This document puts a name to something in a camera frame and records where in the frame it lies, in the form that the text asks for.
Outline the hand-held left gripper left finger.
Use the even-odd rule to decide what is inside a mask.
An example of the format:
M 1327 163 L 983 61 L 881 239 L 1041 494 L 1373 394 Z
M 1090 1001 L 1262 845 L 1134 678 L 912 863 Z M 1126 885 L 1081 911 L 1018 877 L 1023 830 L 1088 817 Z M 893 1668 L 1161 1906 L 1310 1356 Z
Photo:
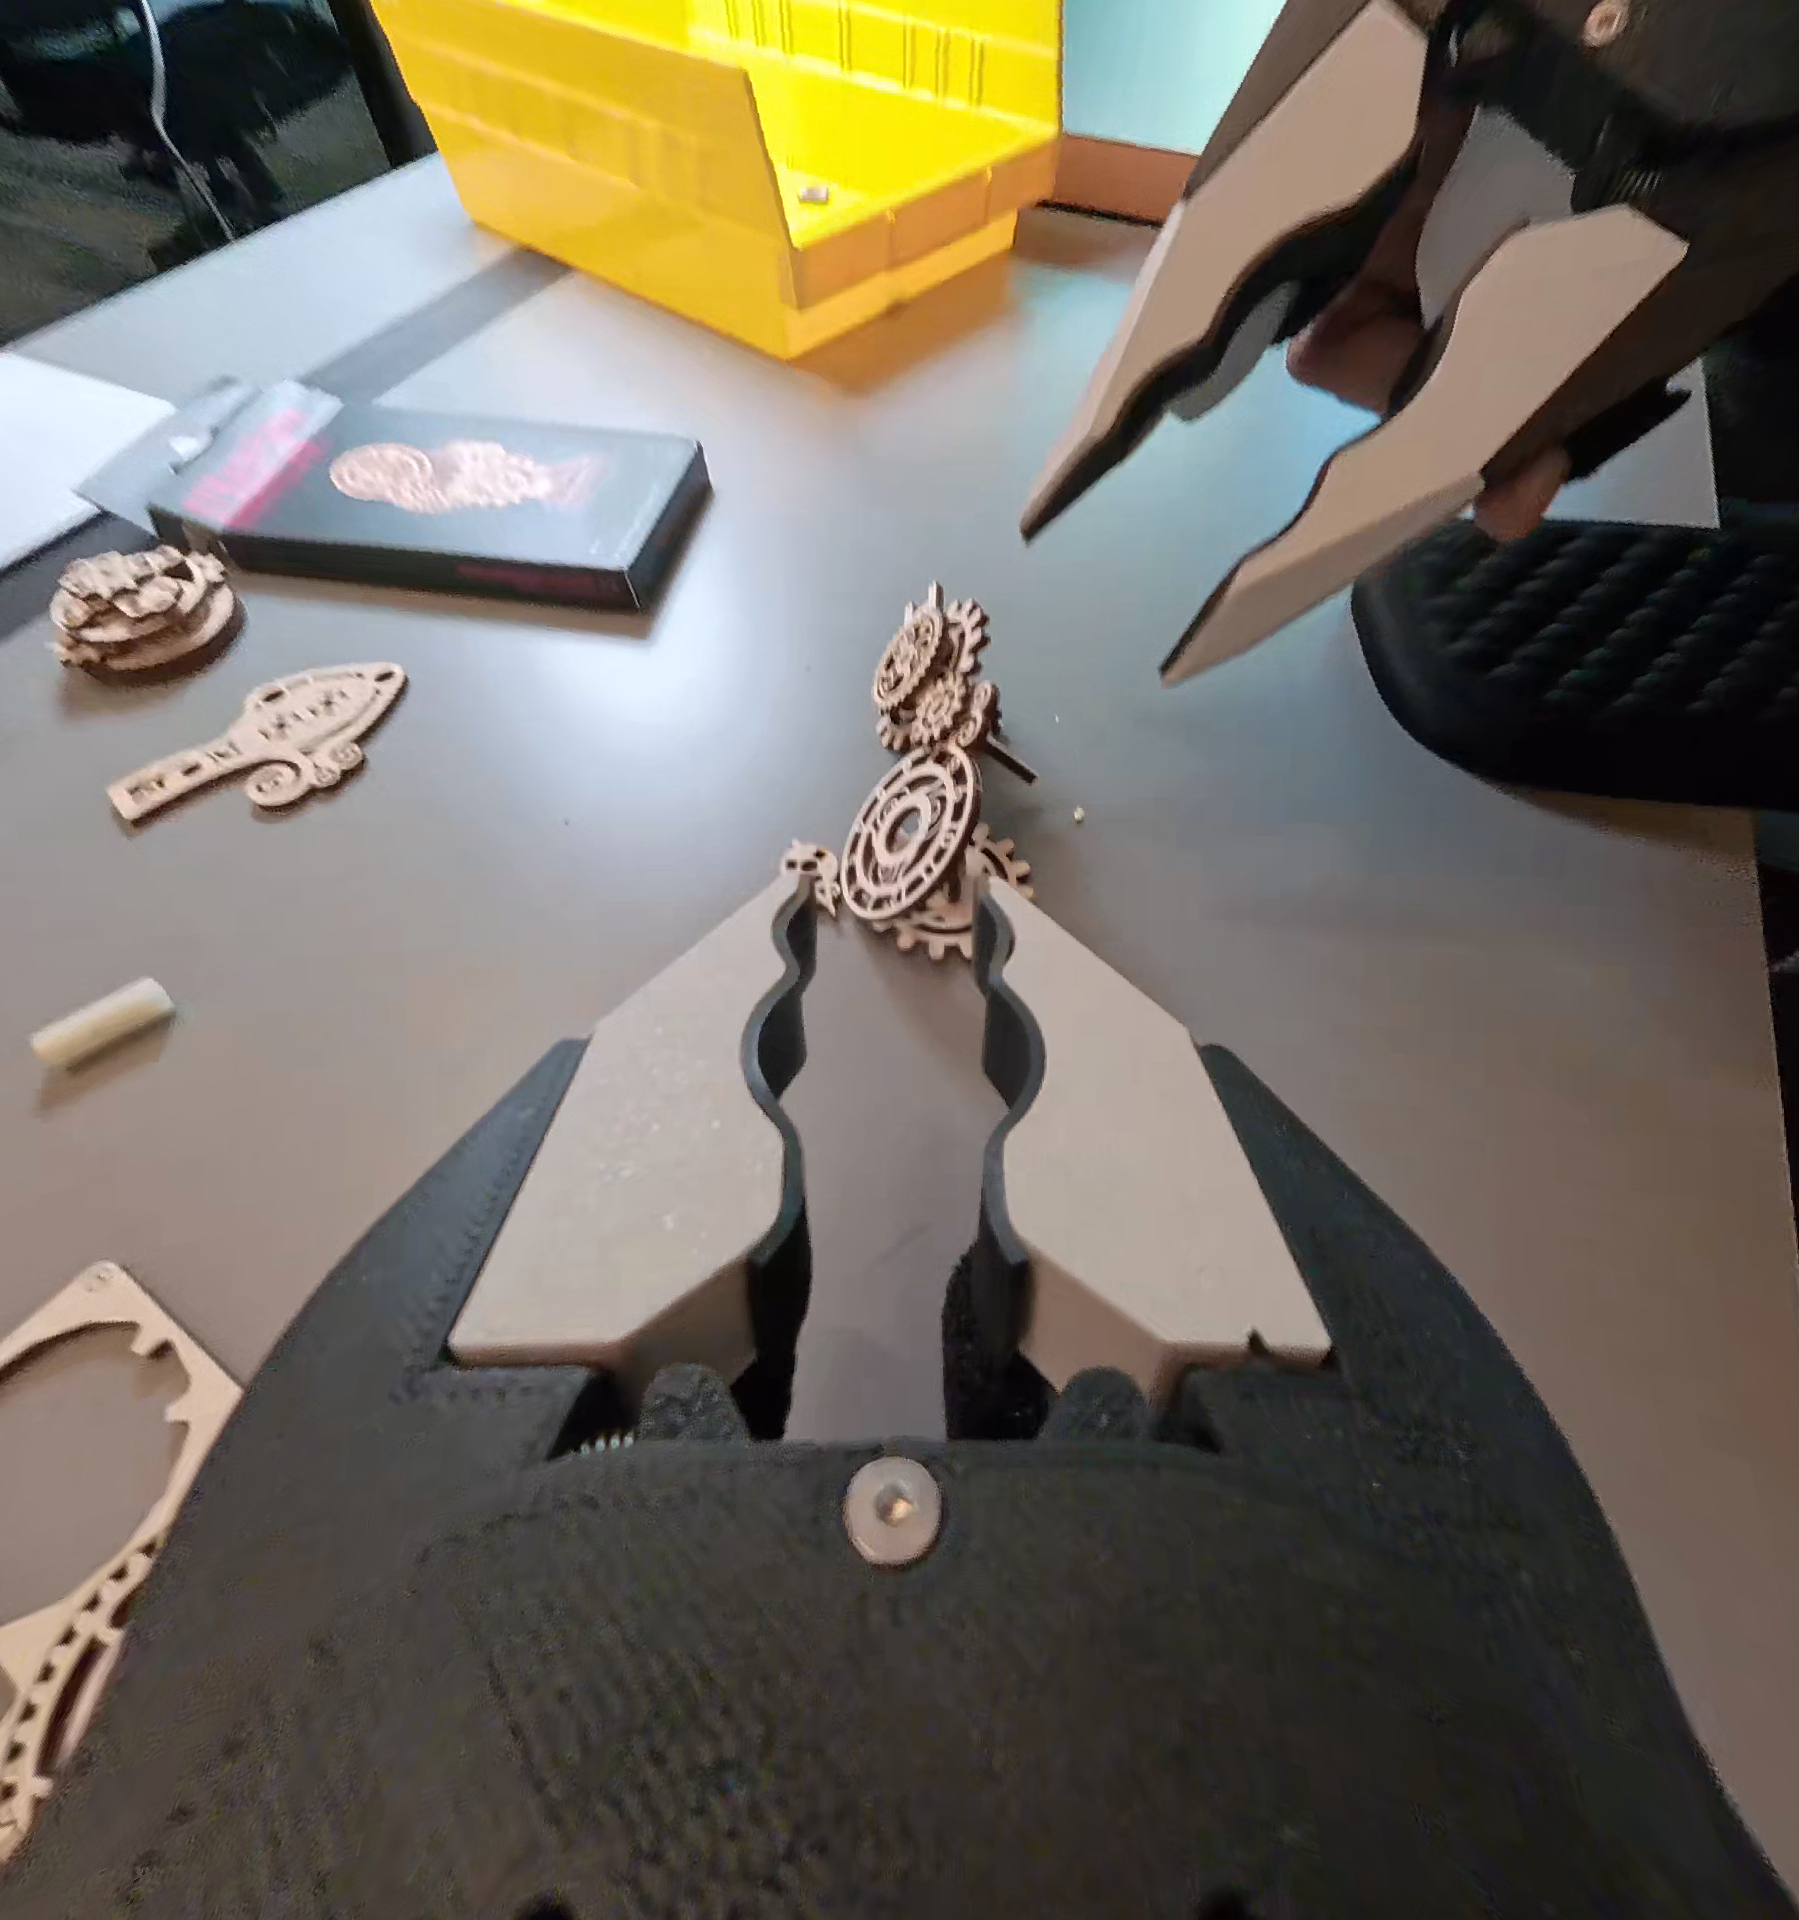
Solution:
M 812 885 L 773 877 L 612 1007 L 450 1331 L 468 1366 L 671 1365 L 735 1383 L 796 1337 L 809 1256 L 780 1094 L 806 1059 Z

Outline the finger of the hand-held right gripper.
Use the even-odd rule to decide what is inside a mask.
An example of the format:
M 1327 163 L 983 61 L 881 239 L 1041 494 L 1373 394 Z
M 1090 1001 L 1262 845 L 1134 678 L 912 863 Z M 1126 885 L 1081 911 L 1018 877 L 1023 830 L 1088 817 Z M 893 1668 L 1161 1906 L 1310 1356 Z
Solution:
M 1159 668 L 1189 682 L 1472 504 L 1514 433 L 1557 397 L 1687 243 L 1628 205 L 1520 226 L 1460 287 L 1410 397 L 1320 468 L 1300 512 L 1250 550 Z
M 1162 416 L 1225 397 L 1351 274 L 1414 171 L 1427 61 L 1397 3 L 1284 5 L 1030 491 L 1023 540 Z

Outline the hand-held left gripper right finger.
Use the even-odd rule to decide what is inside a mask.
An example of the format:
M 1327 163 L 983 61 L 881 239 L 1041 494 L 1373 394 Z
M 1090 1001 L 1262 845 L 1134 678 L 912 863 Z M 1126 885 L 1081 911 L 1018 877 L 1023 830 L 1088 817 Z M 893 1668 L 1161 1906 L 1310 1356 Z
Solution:
M 980 1350 L 1048 1387 L 1111 1369 L 1151 1409 L 1333 1340 L 1189 1031 L 1028 897 L 973 883 L 983 1072 Z

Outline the wooden gear assembly with pegs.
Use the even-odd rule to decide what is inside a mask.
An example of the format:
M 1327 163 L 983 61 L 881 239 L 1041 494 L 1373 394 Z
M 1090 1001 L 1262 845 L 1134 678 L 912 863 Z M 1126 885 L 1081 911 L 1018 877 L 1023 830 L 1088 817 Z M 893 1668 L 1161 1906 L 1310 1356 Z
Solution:
M 841 851 L 790 841 L 777 868 L 829 916 L 849 916 L 933 961 L 973 953 L 977 883 L 1031 896 L 1030 863 L 983 821 L 992 762 L 1031 783 L 1004 743 L 1001 696 L 983 673 L 986 610 L 938 583 L 908 605 L 874 666 L 874 732 L 893 762 L 859 804 Z

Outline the wooden puzzle sheet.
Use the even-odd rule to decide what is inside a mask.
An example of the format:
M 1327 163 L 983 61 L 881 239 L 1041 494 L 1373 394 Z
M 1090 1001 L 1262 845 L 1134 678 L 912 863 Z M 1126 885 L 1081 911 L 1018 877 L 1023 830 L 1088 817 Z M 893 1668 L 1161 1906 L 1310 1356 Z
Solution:
M 31 1832 L 59 1760 L 90 1724 L 125 1626 L 202 1462 L 241 1400 L 241 1383 L 123 1266 L 95 1260 L 0 1342 L 0 1383 L 24 1363 L 95 1330 L 125 1330 L 141 1361 L 172 1356 L 183 1390 L 164 1423 L 183 1431 L 162 1489 L 118 1547 L 64 1595 L 0 1622 L 0 1871 Z

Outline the person's right hand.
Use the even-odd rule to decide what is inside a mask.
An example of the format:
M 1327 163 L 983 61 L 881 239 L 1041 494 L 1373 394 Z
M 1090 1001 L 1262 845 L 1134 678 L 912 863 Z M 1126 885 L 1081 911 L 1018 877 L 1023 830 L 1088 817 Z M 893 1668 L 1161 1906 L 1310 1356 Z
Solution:
M 1366 271 L 1290 345 L 1288 372 L 1314 389 L 1373 416 L 1386 416 L 1416 349 L 1423 345 L 1420 308 L 1412 275 Z M 1491 540 L 1517 540 L 1535 530 L 1569 476 L 1569 457 L 1554 444 L 1535 453 L 1510 478 L 1488 483 L 1471 515 Z

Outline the wood-edged grey table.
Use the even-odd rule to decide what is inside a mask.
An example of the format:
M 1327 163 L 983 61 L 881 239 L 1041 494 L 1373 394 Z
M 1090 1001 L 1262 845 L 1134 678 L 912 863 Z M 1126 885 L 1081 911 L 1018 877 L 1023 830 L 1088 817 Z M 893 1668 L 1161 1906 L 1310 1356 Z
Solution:
M 1066 2 L 1048 203 L 1159 223 L 1279 2 Z

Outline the black textured seat cushion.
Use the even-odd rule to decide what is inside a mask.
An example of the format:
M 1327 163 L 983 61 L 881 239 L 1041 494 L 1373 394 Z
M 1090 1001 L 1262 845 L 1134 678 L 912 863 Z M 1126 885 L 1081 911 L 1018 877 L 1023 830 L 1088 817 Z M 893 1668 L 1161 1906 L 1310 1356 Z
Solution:
M 1475 776 L 1799 814 L 1799 507 L 1722 528 L 1468 519 L 1350 594 L 1374 691 Z

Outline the small white cylinder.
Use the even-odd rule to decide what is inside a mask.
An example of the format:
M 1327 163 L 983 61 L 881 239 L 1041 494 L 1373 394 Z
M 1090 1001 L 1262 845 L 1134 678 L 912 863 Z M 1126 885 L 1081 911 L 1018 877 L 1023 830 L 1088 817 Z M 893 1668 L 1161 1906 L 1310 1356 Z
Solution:
M 162 1026 L 173 1011 L 166 987 L 142 974 L 38 1026 L 26 1044 L 43 1068 L 77 1069 L 111 1046 Z

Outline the ornate wooden teardrop piece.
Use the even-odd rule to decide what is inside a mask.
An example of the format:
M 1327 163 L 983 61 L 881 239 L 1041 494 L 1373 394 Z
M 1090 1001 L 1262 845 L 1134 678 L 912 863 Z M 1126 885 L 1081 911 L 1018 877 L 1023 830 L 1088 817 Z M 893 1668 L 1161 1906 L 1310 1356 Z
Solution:
M 312 666 L 250 689 L 211 740 L 114 781 L 106 800 L 136 826 L 206 789 L 241 781 L 246 806 L 279 813 L 338 787 L 366 762 L 366 738 L 399 703 L 406 673 L 395 663 Z

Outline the yellow plastic bin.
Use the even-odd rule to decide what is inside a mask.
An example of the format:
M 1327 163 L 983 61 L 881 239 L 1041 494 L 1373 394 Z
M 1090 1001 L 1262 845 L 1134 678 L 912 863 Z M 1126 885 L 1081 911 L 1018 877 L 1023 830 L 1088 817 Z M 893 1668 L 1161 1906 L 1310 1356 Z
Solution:
M 1004 254 L 1055 183 L 1057 2 L 373 12 L 475 223 L 778 362 Z

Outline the black puzzle box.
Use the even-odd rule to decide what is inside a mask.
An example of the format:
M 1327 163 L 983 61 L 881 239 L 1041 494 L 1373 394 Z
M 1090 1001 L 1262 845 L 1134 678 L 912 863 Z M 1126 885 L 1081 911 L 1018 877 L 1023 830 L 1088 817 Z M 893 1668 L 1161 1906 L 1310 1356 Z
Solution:
M 713 483 L 672 433 L 220 380 L 75 493 L 241 572 L 643 613 Z

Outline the small stacked wooden gear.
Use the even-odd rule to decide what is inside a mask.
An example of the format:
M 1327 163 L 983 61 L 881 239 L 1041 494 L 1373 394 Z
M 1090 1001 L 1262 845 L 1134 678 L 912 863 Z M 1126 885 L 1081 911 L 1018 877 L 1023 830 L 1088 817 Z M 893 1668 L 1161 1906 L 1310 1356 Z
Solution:
M 47 618 L 55 660 L 107 684 L 203 668 L 242 628 L 223 562 L 172 545 L 68 562 Z

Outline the white metal stand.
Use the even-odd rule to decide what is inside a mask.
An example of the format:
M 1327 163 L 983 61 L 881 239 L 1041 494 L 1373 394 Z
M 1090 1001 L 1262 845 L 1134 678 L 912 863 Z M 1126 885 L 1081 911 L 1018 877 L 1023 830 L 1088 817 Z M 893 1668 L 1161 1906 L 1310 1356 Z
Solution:
M 95 518 L 77 491 L 168 401 L 0 351 L 0 573 Z

